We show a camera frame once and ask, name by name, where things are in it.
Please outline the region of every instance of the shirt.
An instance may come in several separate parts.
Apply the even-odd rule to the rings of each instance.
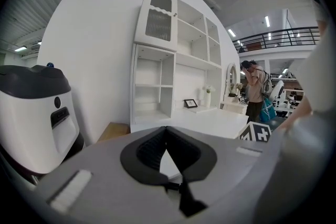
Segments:
[[[259,103],[263,101],[263,95],[261,94],[261,87],[265,80],[265,73],[261,66],[255,68],[251,73],[251,77],[258,78],[256,84],[250,85],[248,89],[248,101],[252,103]]]

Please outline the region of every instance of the white robot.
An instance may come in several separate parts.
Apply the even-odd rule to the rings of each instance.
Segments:
[[[36,185],[83,148],[73,107],[61,70],[0,67],[0,153],[10,173]]]

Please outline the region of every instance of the blue bag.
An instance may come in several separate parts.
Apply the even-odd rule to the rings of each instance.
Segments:
[[[271,101],[265,98],[264,103],[262,104],[262,107],[263,108],[261,109],[260,116],[259,116],[261,122],[267,122],[275,118],[276,113],[275,113],[275,110],[274,110],[274,107]]]

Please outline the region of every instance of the black metal railing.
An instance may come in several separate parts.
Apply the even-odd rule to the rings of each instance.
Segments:
[[[320,41],[318,27],[299,27],[262,33],[234,40],[238,53],[274,47],[316,45]]]

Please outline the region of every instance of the pants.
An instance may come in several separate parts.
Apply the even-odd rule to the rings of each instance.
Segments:
[[[261,112],[262,107],[263,107],[263,101],[259,103],[248,102],[248,106],[246,109],[246,115],[248,116],[247,122],[250,121],[259,122],[259,114]]]

